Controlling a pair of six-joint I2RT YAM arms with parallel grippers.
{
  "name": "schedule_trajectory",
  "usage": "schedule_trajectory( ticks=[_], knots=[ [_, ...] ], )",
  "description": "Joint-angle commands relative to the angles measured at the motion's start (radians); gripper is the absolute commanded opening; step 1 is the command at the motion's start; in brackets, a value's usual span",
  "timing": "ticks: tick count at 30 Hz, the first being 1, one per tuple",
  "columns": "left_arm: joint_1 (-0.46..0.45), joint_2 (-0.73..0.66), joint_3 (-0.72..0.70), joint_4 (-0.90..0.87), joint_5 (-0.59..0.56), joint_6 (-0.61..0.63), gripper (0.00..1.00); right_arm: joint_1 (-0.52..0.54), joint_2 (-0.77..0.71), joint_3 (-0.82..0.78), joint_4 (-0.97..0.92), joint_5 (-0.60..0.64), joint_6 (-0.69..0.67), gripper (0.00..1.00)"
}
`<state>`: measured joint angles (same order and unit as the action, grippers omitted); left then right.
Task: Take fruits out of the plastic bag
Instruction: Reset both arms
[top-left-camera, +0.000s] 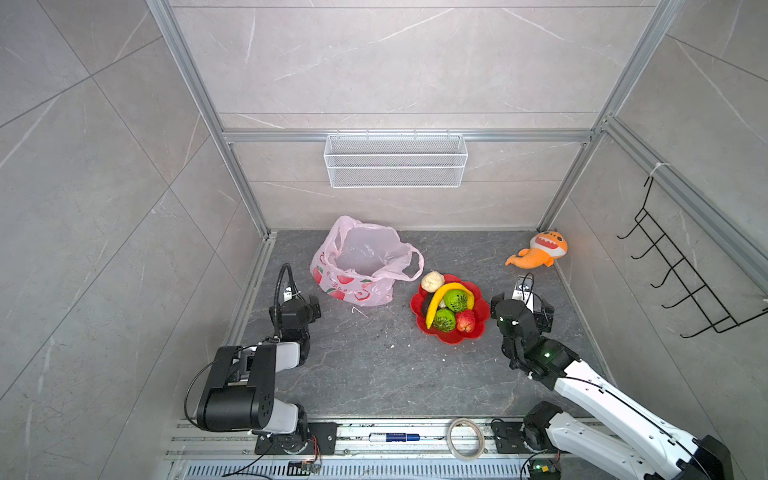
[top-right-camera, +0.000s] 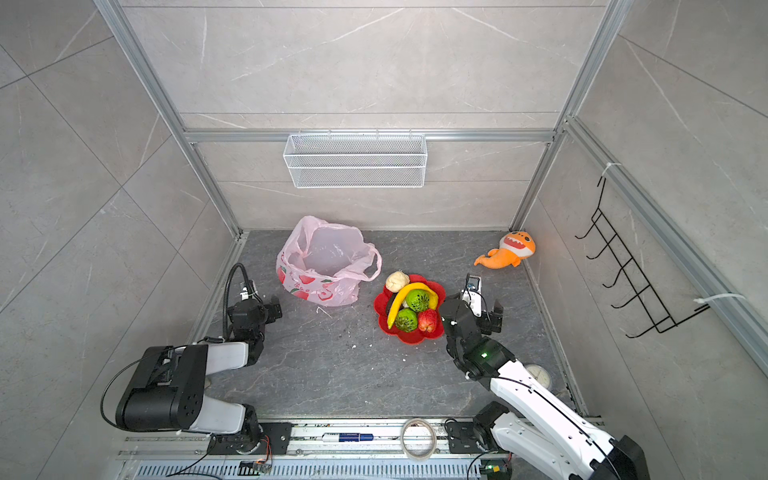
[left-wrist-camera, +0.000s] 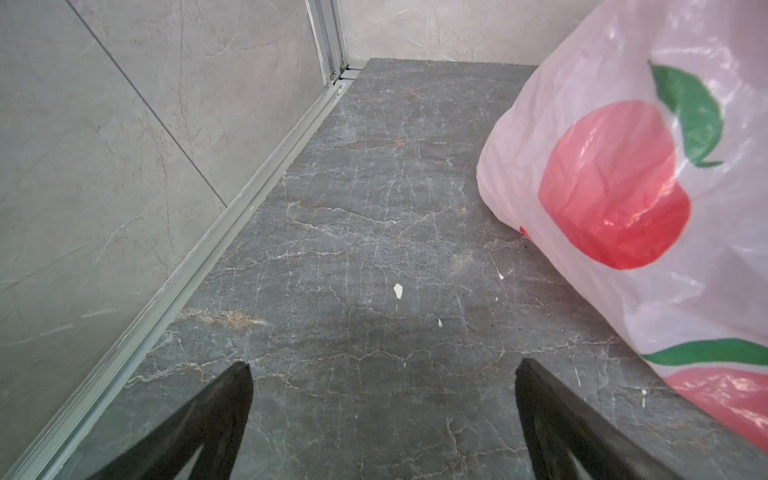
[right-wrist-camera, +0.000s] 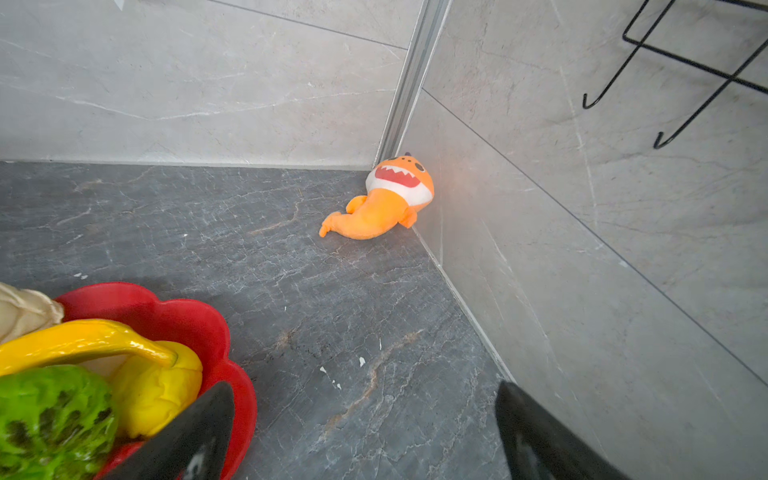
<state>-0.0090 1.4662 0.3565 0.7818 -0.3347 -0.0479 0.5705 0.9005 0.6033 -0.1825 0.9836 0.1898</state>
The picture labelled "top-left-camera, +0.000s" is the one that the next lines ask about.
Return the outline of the red flower-shaped bowl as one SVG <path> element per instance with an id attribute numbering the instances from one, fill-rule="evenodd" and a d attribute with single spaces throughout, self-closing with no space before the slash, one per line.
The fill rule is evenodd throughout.
<path id="1" fill-rule="evenodd" d="M 488 301 L 483 297 L 481 290 L 477 285 L 472 282 L 465 281 L 452 274 L 445 274 L 445 280 L 447 283 L 460 283 L 471 291 L 475 297 L 475 304 L 472 309 L 475 316 L 475 326 L 470 332 L 463 332 L 454 329 L 451 332 L 441 332 L 434 327 L 428 328 L 426 325 L 426 319 L 423 315 L 423 306 L 429 307 L 431 301 L 431 293 L 425 291 L 423 288 L 419 288 L 418 292 L 411 298 L 410 309 L 416 316 L 416 323 L 418 328 L 427 335 L 433 335 L 440 339 L 441 342 L 446 344 L 459 344 L 464 340 L 476 340 L 483 336 L 486 331 L 486 322 L 490 318 L 490 305 Z"/>

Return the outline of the red fruit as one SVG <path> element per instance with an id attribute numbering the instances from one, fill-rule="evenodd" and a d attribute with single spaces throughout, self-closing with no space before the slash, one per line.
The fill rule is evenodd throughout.
<path id="1" fill-rule="evenodd" d="M 476 327 L 476 317 L 472 310 L 464 310 L 455 315 L 456 330 L 464 334 L 472 333 Z"/>

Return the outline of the green bumpy fruit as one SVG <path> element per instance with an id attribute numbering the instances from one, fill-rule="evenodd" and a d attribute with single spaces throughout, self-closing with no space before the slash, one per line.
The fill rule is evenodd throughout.
<path id="1" fill-rule="evenodd" d="M 440 308 L 436 311 L 431 327 L 439 332 L 450 333 L 456 329 L 456 314 L 448 308 Z"/>

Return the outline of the pink plastic bag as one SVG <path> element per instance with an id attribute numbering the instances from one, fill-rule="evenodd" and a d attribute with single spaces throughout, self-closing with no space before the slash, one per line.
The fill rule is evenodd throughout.
<path id="1" fill-rule="evenodd" d="M 322 292 L 356 307 L 393 300 L 398 281 L 417 280 L 424 257 L 388 226 L 339 217 L 314 254 L 310 273 Z"/>

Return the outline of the beige round fruit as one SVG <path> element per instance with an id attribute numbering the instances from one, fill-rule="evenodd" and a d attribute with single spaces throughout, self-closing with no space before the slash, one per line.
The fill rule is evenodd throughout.
<path id="1" fill-rule="evenodd" d="M 431 271 L 422 277 L 420 287 L 427 293 L 435 293 L 445 283 L 446 281 L 443 274 L 437 271 Z"/>

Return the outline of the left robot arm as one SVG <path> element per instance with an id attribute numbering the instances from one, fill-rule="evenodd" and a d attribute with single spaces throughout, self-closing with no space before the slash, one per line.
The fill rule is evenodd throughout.
<path id="1" fill-rule="evenodd" d="M 195 408 L 183 400 L 185 419 L 213 433 L 250 432 L 289 455 L 311 443 L 306 410 L 276 397 L 279 373 L 303 365 L 310 352 L 309 326 L 321 318 L 316 296 L 287 294 L 269 309 L 276 335 L 249 346 L 219 348 L 201 376 L 205 382 Z"/>

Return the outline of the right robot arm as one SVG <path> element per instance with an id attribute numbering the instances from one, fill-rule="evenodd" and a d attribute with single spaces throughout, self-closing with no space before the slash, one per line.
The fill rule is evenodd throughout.
<path id="1" fill-rule="evenodd" d="M 663 420 L 601 377 L 563 343 L 546 337 L 529 301 L 497 295 L 490 314 L 502 352 L 549 390 L 579 405 L 603 425 L 597 430 L 542 402 L 524 418 L 521 435 L 533 452 L 565 451 L 617 479 L 731 479 L 729 449 Z"/>

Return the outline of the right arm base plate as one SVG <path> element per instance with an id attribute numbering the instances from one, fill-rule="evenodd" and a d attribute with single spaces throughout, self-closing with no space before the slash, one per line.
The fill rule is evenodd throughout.
<path id="1" fill-rule="evenodd" d="M 489 426 L 498 453 L 554 454 L 559 451 L 547 436 L 545 423 L 528 420 L 506 421 L 494 418 Z"/>

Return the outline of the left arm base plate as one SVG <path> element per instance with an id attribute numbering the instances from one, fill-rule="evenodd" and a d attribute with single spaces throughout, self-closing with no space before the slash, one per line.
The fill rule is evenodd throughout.
<path id="1" fill-rule="evenodd" d="M 294 433 L 257 436 L 256 455 L 315 455 L 322 456 L 335 452 L 339 424 L 335 422 L 310 422 Z"/>

